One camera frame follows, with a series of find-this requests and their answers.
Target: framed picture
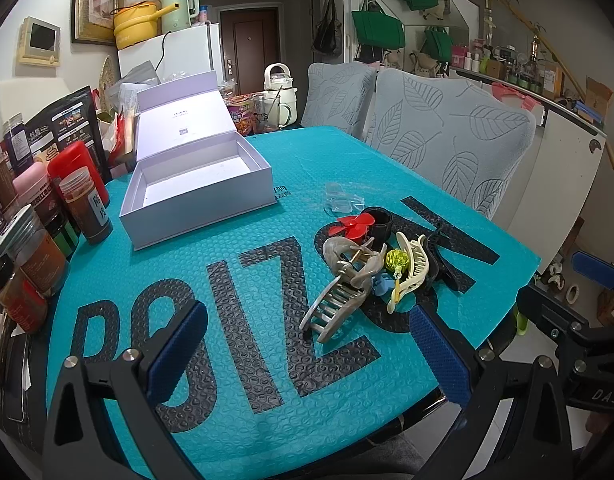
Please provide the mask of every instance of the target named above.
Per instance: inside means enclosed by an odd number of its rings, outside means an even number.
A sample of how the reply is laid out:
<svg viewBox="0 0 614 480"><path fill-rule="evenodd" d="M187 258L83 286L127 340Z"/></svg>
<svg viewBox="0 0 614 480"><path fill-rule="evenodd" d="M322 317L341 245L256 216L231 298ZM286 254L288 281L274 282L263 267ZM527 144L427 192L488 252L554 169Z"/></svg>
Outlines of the framed picture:
<svg viewBox="0 0 614 480"><path fill-rule="evenodd" d="M115 45L114 15L117 0L71 0L72 43Z"/></svg>

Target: white gift box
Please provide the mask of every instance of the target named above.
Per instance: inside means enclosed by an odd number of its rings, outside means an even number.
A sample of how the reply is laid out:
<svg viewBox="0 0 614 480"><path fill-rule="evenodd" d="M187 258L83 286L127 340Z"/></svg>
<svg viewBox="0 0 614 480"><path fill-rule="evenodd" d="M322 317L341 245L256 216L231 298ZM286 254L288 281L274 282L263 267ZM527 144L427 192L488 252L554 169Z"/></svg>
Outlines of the white gift box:
<svg viewBox="0 0 614 480"><path fill-rule="evenodd" d="M215 72L149 88L138 104L120 209L134 250L276 203L271 167L236 131Z"/></svg>

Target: glass cup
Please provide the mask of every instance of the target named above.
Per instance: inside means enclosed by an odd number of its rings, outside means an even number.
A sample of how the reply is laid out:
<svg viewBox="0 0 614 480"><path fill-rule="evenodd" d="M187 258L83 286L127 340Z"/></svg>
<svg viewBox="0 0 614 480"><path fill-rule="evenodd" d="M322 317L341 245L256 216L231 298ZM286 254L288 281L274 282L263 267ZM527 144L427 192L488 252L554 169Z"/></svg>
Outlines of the glass cup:
<svg viewBox="0 0 614 480"><path fill-rule="evenodd" d="M257 94L251 98L254 108L254 133L266 134L280 129L280 95Z"/></svg>

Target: teal tablecloth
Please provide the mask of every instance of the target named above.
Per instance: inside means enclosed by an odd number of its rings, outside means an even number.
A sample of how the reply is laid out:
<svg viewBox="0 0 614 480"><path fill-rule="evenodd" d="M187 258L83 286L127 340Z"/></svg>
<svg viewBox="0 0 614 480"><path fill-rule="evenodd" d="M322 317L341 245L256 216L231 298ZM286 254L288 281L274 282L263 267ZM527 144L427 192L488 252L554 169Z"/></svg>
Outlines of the teal tablecloth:
<svg viewBox="0 0 614 480"><path fill-rule="evenodd" d="M434 288L440 315L475 346L539 262L480 214L340 130L277 132L251 143L273 168L276 205L139 252L118 219L128 181L110 183L114 232L95 247L81 242L50 340L48 403L67 355L115 358L167 324L175 302L193 294L206 304L205 341L159 413L209 480L264 478L323 458L437 385L407 315L387 315L380 299L326 346L301 338L302 314L331 280L314 243L335 220L323 209L326 182L418 224L402 220L407 229L434 230L439 217L455 227L459 252L441 254L465 273L466 292ZM108 407L130 464L150 476L117 406Z"/></svg>

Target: metal screw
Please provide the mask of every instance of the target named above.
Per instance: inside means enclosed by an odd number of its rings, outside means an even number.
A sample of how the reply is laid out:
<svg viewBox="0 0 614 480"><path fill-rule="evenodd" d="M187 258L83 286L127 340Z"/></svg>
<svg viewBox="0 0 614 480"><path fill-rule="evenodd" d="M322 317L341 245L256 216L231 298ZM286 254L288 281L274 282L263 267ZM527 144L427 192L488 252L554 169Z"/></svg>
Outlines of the metal screw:
<svg viewBox="0 0 614 480"><path fill-rule="evenodd" d="M582 359L576 359L576 361L574 362L574 370L581 374L585 370L587 370L587 364Z"/></svg>
<svg viewBox="0 0 614 480"><path fill-rule="evenodd" d="M124 352L122 352L122 358L125 361L136 361L138 356L140 355L140 351L135 348L128 348Z"/></svg>
<svg viewBox="0 0 614 480"><path fill-rule="evenodd" d="M75 365L78 364L78 358L75 355L70 355L65 359L63 364L65 368L73 368Z"/></svg>
<svg viewBox="0 0 614 480"><path fill-rule="evenodd" d="M481 361L485 361L487 363L489 361L493 361L496 354L489 348L481 348L478 351L478 357Z"/></svg>
<svg viewBox="0 0 614 480"><path fill-rule="evenodd" d="M538 358L538 364L541 368L551 368L553 363L552 360L549 359L549 357L547 357L546 355L541 355Z"/></svg>

